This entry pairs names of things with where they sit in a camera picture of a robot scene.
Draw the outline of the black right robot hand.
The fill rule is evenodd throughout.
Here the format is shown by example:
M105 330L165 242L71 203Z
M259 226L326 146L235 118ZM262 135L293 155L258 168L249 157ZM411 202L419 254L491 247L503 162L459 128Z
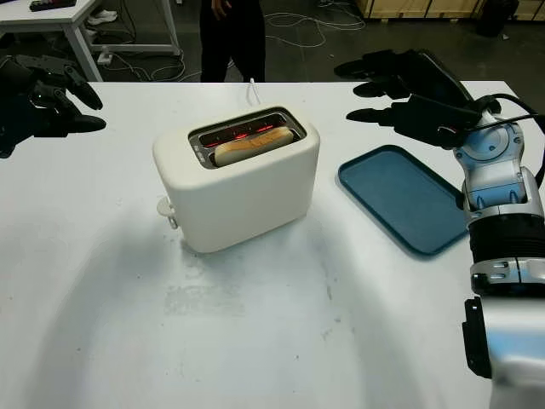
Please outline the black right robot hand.
M419 95L456 108L465 108L473 97L441 61L425 49L396 53L384 49L364 54L334 68L335 75L363 83L353 89L365 98L388 96L392 100Z

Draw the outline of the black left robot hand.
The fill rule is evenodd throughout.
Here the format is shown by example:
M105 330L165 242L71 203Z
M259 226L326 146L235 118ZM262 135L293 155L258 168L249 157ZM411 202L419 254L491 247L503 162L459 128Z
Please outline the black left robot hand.
M1 157L31 138L64 138L103 130L106 121L84 115L68 98L75 95L98 111L100 97L69 60L42 55L1 58Z

